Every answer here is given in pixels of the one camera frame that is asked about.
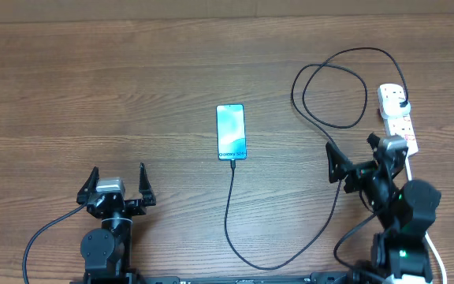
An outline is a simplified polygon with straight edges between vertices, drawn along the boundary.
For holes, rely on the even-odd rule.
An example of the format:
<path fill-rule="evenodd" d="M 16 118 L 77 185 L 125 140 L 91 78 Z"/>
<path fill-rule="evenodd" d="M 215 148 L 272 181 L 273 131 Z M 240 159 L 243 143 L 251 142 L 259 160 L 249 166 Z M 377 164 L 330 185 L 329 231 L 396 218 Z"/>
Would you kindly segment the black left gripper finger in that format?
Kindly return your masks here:
<path fill-rule="evenodd" d="M 84 185 L 80 188 L 79 192 L 77 193 L 78 196 L 89 196 L 91 193 L 95 191 L 95 187 L 99 180 L 99 168 L 94 166 L 89 178 L 85 181 Z"/>
<path fill-rule="evenodd" d="M 142 197 L 154 197 L 154 192 L 148 180 L 147 171 L 144 163 L 140 164 L 139 192 L 142 195 Z"/>

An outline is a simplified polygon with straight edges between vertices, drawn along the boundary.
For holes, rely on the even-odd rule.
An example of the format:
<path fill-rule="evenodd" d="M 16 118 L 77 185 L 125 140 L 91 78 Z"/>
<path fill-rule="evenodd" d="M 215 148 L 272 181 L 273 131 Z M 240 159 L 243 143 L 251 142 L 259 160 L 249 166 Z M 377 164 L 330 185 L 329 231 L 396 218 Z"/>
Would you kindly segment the blue Samsung Galaxy smartphone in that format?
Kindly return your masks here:
<path fill-rule="evenodd" d="M 242 160 L 247 158 L 244 106 L 242 104 L 216 107 L 218 159 Z"/>

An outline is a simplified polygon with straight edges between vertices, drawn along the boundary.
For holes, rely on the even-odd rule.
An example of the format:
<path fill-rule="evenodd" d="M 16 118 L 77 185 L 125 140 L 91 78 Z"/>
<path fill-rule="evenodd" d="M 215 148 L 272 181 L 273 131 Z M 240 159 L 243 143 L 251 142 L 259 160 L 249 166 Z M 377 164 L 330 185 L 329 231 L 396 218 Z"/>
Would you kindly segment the white power extension strip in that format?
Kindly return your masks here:
<path fill-rule="evenodd" d="M 408 156 L 419 151 L 410 112 L 411 104 L 402 107 L 406 99 L 404 88 L 398 84 L 382 84 L 378 88 L 381 117 L 388 136 L 399 135 L 407 141 Z"/>

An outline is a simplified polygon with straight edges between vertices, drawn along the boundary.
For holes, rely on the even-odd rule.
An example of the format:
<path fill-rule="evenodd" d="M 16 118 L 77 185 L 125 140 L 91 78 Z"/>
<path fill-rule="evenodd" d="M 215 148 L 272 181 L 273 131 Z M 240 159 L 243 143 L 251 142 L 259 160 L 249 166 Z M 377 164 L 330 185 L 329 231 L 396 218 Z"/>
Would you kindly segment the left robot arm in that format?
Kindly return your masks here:
<path fill-rule="evenodd" d="M 77 193 L 76 202 L 101 221 L 101 226 L 86 233 L 80 243 L 84 258 L 83 283 L 144 283 L 143 276 L 131 267 L 132 218 L 145 215 L 156 205 L 156 197 L 140 164 L 139 199 L 125 198 L 124 182 L 119 177 L 101 178 L 94 167 Z"/>

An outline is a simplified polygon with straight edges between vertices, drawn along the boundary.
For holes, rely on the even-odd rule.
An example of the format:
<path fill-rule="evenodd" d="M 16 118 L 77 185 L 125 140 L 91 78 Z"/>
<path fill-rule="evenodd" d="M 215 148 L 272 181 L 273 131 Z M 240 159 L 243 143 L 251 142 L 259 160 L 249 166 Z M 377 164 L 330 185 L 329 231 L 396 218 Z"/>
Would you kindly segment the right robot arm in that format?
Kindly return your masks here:
<path fill-rule="evenodd" d="M 394 178 L 404 169 L 407 141 L 398 135 L 370 134 L 371 161 L 354 164 L 332 143 L 326 144 L 329 181 L 344 181 L 346 193 L 358 192 L 371 216 L 349 230 L 343 244 L 369 221 L 378 219 L 383 231 L 373 236 L 369 260 L 354 264 L 338 283 L 431 283 L 434 280 L 426 246 L 427 230 L 436 220 L 441 192 L 429 182 L 411 180 L 398 188 Z"/>

